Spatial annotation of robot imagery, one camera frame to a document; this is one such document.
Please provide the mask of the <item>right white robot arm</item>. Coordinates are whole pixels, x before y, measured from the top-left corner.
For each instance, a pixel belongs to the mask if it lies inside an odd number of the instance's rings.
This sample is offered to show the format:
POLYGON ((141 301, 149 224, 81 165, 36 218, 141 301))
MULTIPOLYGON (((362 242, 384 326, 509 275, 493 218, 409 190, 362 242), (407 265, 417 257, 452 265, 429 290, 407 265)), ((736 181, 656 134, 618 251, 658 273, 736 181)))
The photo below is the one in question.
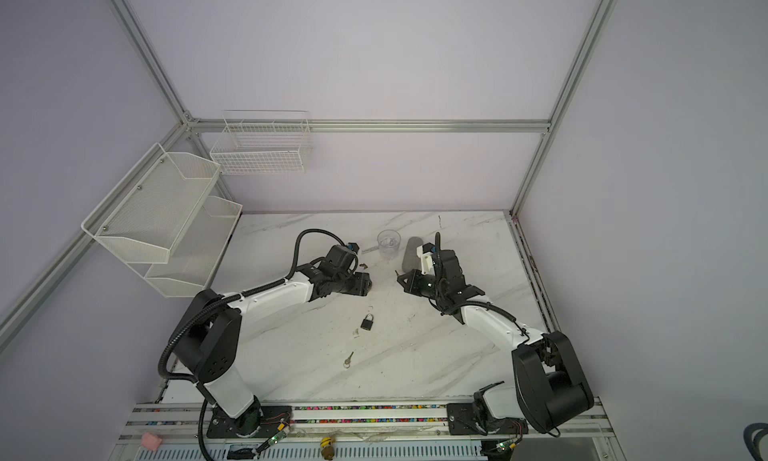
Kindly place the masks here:
POLYGON ((458 256, 443 248, 439 237, 406 248, 397 282, 510 356, 510 381, 478 389, 470 403, 448 406, 452 433, 524 436, 534 430, 558 438, 561 425, 593 408, 594 395, 570 339, 527 326, 468 283, 458 256))

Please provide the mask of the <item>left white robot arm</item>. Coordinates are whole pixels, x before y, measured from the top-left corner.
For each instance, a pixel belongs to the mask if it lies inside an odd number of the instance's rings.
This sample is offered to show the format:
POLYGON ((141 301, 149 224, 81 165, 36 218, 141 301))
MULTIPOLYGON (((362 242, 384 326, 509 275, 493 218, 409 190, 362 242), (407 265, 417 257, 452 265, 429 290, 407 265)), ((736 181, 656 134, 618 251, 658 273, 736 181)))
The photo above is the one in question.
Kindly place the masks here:
POLYGON ((235 366, 241 330, 331 294, 365 297, 372 282, 369 274, 358 270, 358 253, 357 244, 346 243, 330 231, 306 229, 295 240, 286 276, 233 294, 212 289, 198 292, 161 352, 158 374, 168 381, 191 383, 234 425, 238 436, 253 435, 263 423, 263 411, 235 366), (301 243, 310 234, 336 243, 326 255, 301 264, 301 243))

